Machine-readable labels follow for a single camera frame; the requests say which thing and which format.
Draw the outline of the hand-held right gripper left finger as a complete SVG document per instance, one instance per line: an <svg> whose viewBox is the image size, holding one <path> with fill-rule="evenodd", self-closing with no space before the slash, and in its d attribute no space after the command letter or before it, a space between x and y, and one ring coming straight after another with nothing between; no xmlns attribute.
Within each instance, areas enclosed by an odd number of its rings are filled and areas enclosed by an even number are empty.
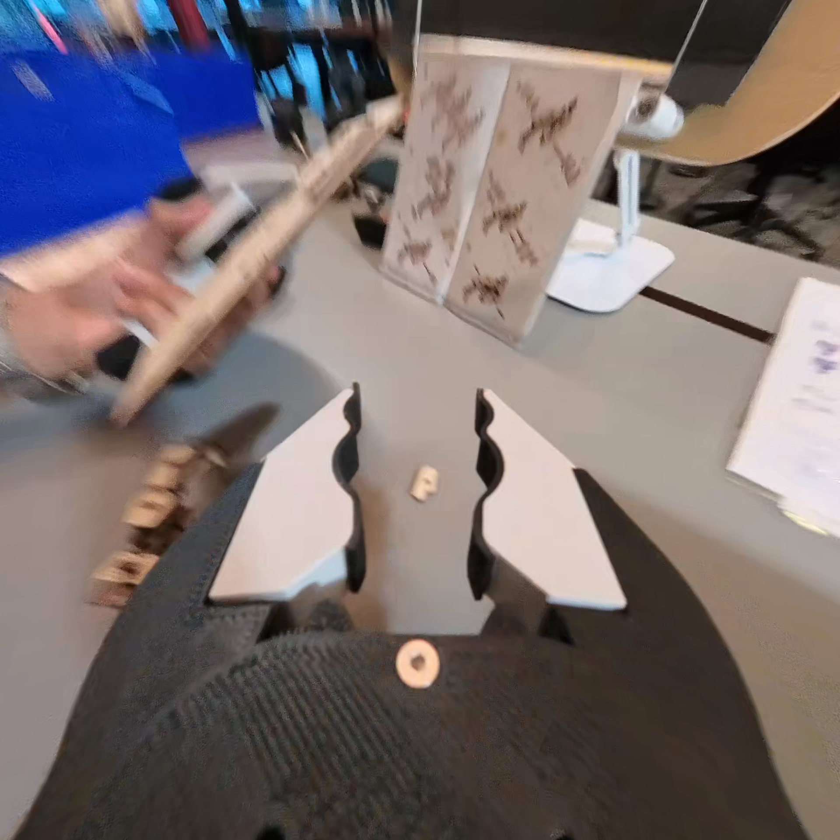
<svg viewBox="0 0 840 840"><path fill-rule="evenodd" d="M263 459L210 602L296 602L361 589L364 524L353 487L361 408L355 382Z"/></svg>

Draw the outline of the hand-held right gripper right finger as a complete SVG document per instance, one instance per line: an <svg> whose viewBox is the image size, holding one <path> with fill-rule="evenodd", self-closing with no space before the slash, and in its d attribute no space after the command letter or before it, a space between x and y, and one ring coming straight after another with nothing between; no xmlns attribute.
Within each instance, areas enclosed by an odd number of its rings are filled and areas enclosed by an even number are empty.
<svg viewBox="0 0 840 840"><path fill-rule="evenodd" d="M492 390L476 394L476 472L467 574L476 600L499 578L550 606L621 612L627 597L573 463Z"/></svg>

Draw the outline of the wooden parts sheet with wheels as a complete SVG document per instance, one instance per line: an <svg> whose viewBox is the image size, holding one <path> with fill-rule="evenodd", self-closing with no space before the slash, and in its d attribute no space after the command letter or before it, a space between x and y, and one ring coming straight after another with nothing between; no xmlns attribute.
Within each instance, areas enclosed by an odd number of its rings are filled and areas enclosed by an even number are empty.
<svg viewBox="0 0 840 840"><path fill-rule="evenodd" d="M373 102L346 121L297 174L290 192L252 220L227 248L215 273L151 346L142 348L110 412L128 425L200 345L275 266L332 196L361 167L386 134L403 121L400 95Z"/></svg>

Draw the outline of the wooden model assembly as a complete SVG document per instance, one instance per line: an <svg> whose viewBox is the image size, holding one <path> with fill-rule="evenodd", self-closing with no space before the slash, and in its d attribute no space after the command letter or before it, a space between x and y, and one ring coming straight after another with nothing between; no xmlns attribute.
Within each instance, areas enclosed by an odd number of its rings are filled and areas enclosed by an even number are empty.
<svg viewBox="0 0 840 840"><path fill-rule="evenodd" d="M121 546L91 573L87 602L123 609L220 491L230 466L230 457L211 443L164 446L123 510Z"/></svg>

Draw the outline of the grey desk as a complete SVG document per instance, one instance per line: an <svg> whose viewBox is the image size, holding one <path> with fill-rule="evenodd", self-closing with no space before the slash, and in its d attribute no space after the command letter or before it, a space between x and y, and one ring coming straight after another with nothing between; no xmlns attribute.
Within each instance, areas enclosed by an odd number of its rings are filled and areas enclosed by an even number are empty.
<svg viewBox="0 0 840 840"><path fill-rule="evenodd" d="M587 316L556 303L520 350L385 280L347 206L308 231L280 300L215 372L122 432L106 405L2 409L2 838L42 785L115 612L89 573L165 440L280 405L265 452L360 384L354 485L367 575L357 625L474 633L466 579L476 390L491 389L588 470L684 575L752 692L779 776L812 838L838 838L838 541L794 524L726 465L769 347L649 297ZM420 466L438 493L410 495Z"/></svg>

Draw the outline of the person's left hand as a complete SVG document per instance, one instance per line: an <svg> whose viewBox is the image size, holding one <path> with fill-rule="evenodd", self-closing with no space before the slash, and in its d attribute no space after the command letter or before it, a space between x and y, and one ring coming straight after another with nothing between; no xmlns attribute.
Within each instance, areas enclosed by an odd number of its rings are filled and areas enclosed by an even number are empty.
<svg viewBox="0 0 840 840"><path fill-rule="evenodd" d="M213 210L196 193L179 201L149 201L133 247L87 276L42 290L16 284L2 290L2 394L36 402L83 390L98 355L139 323L155 337L190 294L166 273L175 247Z"/></svg>

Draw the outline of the large blue box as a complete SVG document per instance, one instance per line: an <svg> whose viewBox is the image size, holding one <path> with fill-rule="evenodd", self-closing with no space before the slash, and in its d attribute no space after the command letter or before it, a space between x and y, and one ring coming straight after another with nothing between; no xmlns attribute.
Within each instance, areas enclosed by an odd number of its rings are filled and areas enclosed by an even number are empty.
<svg viewBox="0 0 840 840"><path fill-rule="evenodd" d="M185 142L258 127L252 66L222 50L2 54L2 256L186 179Z"/></svg>

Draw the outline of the instruction booklet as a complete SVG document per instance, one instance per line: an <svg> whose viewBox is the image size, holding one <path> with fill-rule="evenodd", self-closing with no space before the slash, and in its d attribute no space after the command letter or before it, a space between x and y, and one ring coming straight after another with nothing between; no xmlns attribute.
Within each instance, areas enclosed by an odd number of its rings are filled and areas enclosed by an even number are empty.
<svg viewBox="0 0 840 840"><path fill-rule="evenodd" d="M589 60L422 47L383 273L520 344L641 84Z"/></svg>

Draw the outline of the white booklet stand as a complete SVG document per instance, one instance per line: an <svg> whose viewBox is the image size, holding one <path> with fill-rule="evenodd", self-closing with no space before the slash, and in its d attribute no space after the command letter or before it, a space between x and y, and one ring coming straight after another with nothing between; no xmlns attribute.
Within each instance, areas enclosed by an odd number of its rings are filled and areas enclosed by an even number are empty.
<svg viewBox="0 0 840 840"><path fill-rule="evenodd" d="M581 220L555 268L549 298L572 309L606 314L624 308L669 268L672 251L637 235L640 225L640 154L619 140L671 140L681 131L684 113L666 93L676 65L568 46L532 44L511 38L472 35L461 21L464 2L417 2L415 57L421 51L447 56L508 60L541 67L596 67L621 71L638 80L624 119L613 137L618 229Z"/></svg>

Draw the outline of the printed paper sheets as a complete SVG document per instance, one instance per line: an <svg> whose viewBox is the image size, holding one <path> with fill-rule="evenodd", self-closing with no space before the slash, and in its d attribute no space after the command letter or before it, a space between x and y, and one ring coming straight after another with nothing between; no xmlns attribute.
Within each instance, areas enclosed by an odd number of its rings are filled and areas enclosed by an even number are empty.
<svg viewBox="0 0 840 840"><path fill-rule="evenodd" d="M795 285L727 470L794 523L838 539L838 286Z"/></svg>

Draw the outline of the black screen panel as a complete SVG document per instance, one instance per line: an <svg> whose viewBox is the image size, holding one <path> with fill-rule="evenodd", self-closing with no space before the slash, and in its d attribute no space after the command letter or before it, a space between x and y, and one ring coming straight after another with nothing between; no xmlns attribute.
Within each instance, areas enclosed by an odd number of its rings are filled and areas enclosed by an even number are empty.
<svg viewBox="0 0 840 840"><path fill-rule="evenodd" d="M673 64L756 57L789 1L395 1L395 31L508 40Z"/></svg>

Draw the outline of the curved plywood chair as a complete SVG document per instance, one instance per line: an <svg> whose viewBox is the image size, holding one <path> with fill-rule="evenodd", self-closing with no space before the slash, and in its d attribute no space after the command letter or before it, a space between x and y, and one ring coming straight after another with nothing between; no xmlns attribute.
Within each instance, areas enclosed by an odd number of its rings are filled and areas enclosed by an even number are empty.
<svg viewBox="0 0 840 840"><path fill-rule="evenodd" d="M699 106L672 140L616 146L694 166L743 161L789 139L839 96L839 2L793 1L727 104Z"/></svg>

